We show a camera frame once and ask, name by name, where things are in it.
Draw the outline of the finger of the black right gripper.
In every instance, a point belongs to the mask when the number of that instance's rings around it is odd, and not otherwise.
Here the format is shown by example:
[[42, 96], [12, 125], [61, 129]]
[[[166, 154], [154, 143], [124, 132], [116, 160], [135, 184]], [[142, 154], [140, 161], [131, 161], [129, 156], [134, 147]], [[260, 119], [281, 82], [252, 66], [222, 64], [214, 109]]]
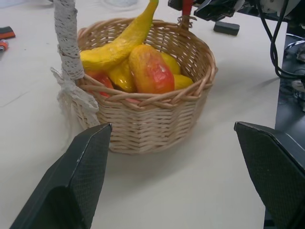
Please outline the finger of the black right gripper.
[[220, 21], [225, 17], [232, 17], [236, 11], [238, 0], [196, 0], [198, 8], [194, 16], [205, 21]]
[[168, 6], [177, 11], [182, 11], [183, 10], [183, 0], [168, 0]]

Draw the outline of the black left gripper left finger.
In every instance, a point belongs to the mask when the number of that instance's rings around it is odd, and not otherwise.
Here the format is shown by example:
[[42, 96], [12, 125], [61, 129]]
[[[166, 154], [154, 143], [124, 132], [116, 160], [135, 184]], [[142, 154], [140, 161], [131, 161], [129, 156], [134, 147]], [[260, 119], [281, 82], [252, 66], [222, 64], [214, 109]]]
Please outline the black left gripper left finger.
[[86, 129], [46, 171], [9, 229], [90, 229], [102, 190], [111, 124]]

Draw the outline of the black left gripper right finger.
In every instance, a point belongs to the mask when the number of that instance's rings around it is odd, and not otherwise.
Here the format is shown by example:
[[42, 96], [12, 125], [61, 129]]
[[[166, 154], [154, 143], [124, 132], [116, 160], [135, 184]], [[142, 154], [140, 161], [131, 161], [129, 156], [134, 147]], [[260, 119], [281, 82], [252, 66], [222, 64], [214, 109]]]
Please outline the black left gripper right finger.
[[234, 130], [251, 181], [277, 229], [305, 229], [305, 149], [290, 135], [246, 122]]

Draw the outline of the black rectangular block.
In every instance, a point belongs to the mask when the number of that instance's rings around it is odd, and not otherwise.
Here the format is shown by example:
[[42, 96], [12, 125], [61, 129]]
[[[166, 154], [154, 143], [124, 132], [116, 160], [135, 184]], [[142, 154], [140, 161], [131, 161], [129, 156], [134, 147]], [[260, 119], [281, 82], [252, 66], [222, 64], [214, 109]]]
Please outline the black rectangular block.
[[240, 25], [234, 23], [227, 23], [223, 21], [217, 21], [214, 24], [213, 31], [231, 36], [237, 36], [240, 30]]

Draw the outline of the small yellow toy mango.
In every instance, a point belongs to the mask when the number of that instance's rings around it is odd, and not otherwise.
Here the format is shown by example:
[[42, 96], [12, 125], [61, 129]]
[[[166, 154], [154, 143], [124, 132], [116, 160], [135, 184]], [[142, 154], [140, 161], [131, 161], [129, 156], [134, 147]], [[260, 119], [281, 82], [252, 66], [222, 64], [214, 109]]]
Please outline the small yellow toy mango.
[[174, 74], [174, 89], [181, 90], [193, 84], [191, 78], [181, 75], [181, 74]]
[[162, 52], [161, 56], [173, 74], [181, 74], [181, 68], [175, 58]]

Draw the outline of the yellow toy banana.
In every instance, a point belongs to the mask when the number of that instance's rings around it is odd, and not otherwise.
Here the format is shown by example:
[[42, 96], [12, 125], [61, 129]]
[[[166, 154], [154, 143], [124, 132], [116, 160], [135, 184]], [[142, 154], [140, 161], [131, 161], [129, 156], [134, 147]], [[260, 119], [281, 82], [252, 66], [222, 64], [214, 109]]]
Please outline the yellow toy banana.
[[81, 51], [85, 70], [107, 71], [126, 59], [130, 52], [146, 39], [153, 23], [159, 0], [150, 0], [146, 9], [111, 43], [92, 50]]

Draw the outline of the large orange-red toy mango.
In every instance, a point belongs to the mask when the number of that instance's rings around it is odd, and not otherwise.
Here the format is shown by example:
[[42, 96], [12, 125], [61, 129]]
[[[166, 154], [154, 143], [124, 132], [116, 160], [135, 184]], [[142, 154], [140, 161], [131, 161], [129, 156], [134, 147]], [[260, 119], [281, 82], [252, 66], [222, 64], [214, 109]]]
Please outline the large orange-red toy mango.
[[138, 93], [163, 94], [174, 90], [174, 76], [161, 53], [141, 44], [129, 55], [129, 65]]

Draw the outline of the yellow toy fruit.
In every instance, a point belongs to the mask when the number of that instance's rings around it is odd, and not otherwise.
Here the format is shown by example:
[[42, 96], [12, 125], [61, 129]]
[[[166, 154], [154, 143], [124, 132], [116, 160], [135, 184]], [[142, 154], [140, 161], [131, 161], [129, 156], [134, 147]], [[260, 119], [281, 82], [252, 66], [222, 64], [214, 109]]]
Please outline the yellow toy fruit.
[[110, 69], [108, 75], [116, 87], [119, 87], [122, 91], [127, 93], [136, 92], [136, 86], [133, 81], [128, 59], [125, 59], [120, 64]]

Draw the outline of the red-orange toy fruit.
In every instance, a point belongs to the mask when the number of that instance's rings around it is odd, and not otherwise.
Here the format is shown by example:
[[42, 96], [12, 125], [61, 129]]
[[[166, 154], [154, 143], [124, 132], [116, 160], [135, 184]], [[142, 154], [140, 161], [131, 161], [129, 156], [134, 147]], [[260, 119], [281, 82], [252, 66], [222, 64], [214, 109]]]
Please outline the red-orange toy fruit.
[[93, 71], [85, 71], [87, 75], [91, 78], [99, 81], [100, 83], [104, 84], [107, 88], [113, 89], [113, 85], [111, 80], [109, 79], [108, 75], [104, 72], [93, 72]]

